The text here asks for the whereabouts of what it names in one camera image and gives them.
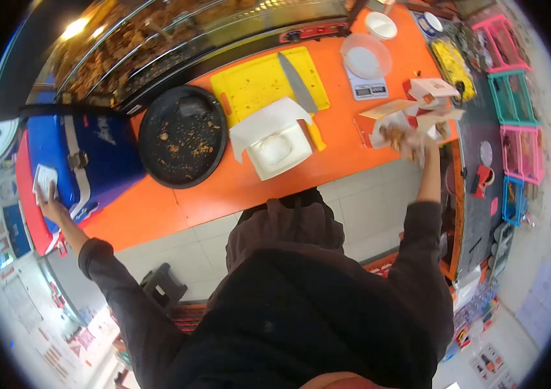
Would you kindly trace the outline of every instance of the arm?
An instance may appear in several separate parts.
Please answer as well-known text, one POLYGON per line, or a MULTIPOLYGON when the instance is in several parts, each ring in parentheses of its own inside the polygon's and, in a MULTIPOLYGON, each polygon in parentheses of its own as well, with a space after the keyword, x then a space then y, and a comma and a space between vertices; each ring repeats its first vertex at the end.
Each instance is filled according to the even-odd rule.
MULTIPOLYGON (((38 198, 43 198, 40 188, 37 190, 38 198)), ((105 296, 120 325, 137 382, 144 389, 165 387, 169 384, 166 372, 186 335, 147 298, 135 278, 116 259, 113 247, 88 238, 70 219, 67 209, 54 198, 54 191, 51 184, 51 200, 40 200, 42 214, 62 229, 78 256, 79 268, 105 296)))
POLYGON ((440 153, 429 139, 418 197, 407 208, 404 238, 388 273, 388 282, 402 303, 429 334, 438 362, 454 332, 452 298, 439 267, 441 181, 440 153))

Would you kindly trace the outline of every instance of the yellow food tray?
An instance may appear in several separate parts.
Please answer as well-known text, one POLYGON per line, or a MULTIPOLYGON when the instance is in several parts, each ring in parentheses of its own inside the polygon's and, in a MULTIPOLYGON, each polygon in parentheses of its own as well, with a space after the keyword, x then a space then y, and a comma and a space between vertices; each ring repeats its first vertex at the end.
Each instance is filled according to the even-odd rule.
POLYGON ((429 43, 429 48, 440 68, 440 73, 446 82, 455 86, 458 81, 463 81, 465 91, 463 101, 468 101, 476 96, 476 88, 472 81, 472 74, 461 53, 448 39, 437 39, 429 43))

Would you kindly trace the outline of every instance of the black round tray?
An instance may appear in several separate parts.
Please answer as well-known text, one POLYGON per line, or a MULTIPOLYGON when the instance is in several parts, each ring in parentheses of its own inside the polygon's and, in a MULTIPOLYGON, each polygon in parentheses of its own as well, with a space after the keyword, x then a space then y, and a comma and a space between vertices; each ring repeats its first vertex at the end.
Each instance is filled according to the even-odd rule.
POLYGON ((183 85, 148 107, 139 128, 139 154, 158 183, 186 189, 203 182, 225 151, 224 110, 208 91, 183 85))

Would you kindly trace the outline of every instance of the kitchen knife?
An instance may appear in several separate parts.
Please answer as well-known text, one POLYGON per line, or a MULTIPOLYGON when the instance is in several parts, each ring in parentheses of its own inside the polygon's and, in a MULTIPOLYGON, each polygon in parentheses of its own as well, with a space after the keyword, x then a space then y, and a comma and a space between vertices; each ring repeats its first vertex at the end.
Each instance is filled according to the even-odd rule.
MULTIPOLYGON (((297 104, 299 104, 304 110, 306 110, 306 112, 310 113, 310 116, 313 117, 314 114, 318 112, 318 107, 316 106, 314 99, 310 95, 308 87, 306 87, 306 85, 303 83, 301 76, 299 75, 293 64, 290 63, 288 58, 286 58, 281 52, 277 54, 277 57, 280 61, 281 68, 284 70, 286 79, 288 80, 290 87, 293 89, 297 104)), ((318 151, 323 151, 327 145, 323 142, 323 139, 321 138, 321 132, 316 126, 316 121, 314 120, 314 118, 312 119, 312 124, 306 123, 306 127, 308 129, 308 132, 310 133, 310 139, 312 139, 312 143, 314 143, 316 149, 318 151)))

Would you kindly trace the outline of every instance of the small stool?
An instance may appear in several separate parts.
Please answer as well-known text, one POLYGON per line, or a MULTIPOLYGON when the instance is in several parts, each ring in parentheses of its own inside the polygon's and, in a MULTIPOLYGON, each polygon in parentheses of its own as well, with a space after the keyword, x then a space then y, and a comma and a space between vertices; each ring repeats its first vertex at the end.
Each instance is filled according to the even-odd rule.
POLYGON ((169 263, 163 263, 159 269, 149 271, 139 286, 142 287, 148 299, 160 307, 165 315, 170 314, 187 291, 187 285, 178 285, 171 279, 169 263))

